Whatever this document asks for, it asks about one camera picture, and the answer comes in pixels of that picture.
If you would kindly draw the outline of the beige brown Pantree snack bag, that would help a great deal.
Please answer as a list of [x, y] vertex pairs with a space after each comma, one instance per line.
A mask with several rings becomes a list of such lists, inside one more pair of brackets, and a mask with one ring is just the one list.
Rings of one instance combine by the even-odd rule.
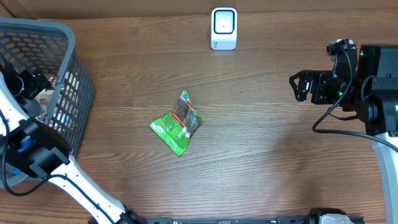
[[55, 90], [55, 82], [57, 80], [57, 77], [54, 75], [45, 75], [45, 77], [49, 80], [51, 86], [49, 88], [43, 89], [35, 97], [35, 99], [40, 103], [40, 114], [36, 118], [42, 122], [44, 122], [45, 115], [47, 114], [47, 110]]

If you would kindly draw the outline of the green snack packet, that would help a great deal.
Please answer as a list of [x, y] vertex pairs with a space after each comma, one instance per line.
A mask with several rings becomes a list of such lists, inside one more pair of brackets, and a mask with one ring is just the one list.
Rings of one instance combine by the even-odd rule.
[[191, 98], [183, 90], [171, 112], [151, 122], [151, 129], [181, 156], [188, 147], [191, 135], [203, 116], [194, 108]]

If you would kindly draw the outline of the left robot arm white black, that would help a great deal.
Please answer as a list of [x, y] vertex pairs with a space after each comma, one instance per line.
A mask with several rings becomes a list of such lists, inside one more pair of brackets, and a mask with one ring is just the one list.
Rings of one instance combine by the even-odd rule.
[[107, 194], [84, 172], [59, 132], [22, 107], [48, 87], [50, 82], [39, 72], [17, 73], [11, 64], [1, 66], [1, 171], [5, 172], [10, 164], [29, 177], [40, 179], [32, 189], [15, 192], [3, 177], [4, 188], [22, 197], [50, 182], [83, 206], [94, 223], [144, 223], [144, 219]]

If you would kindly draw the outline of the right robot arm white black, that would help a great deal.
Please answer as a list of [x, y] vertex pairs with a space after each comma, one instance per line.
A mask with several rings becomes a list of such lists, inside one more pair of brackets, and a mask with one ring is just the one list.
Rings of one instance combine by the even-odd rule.
[[[329, 105], [312, 126], [323, 134], [344, 134], [371, 140], [381, 173], [386, 222], [397, 223], [397, 46], [364, 44], [339, 39], [326, 46], [331, 70], [302, 70], [289, 78], [297, 101], [311, 94], [315, 105]], [[365, 125], [365, 133], [320, 129], [336, 107], [355, 112], [351, 119]]]

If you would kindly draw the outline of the white barcode scanner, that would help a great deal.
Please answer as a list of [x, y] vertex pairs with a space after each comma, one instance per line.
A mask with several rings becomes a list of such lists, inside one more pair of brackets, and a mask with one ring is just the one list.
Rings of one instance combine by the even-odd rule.
[[237, 43], [238, 13], [232, 7], [217, 7], [211, 13], [211, 48], [234, 50]]

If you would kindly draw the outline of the grey plastic mesh basket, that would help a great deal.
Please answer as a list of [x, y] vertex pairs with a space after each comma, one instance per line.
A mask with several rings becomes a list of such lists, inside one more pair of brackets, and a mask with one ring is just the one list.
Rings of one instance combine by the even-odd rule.
[[[1, 19], [1, 65], [11, 63], [21, 73], [40, 70], [57, 77], [44, 124], [59, 132], [72, 148], [75, 157], [85, 133], [95, 97], [94, 84], [75, 51], [75, 35], [71, 28], [58, 22], [30, 19]], [[24, 108], [36, 117], [40, 108]], [[1, 171], [10, 187], [29, 177], [8, 164]]]

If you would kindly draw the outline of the black rail at table edge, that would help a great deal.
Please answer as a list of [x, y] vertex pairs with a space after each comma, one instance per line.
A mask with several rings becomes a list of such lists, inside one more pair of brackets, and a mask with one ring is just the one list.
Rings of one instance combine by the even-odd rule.
[[338, 208], [312, 208], [308, 215], [286, 215], [276, 218], [214, 218], [214, 219], [173, 219], [141, 218], [128, 211], [118, 216], [117, 224], [365, 224], [363, 217], [349, 217]]

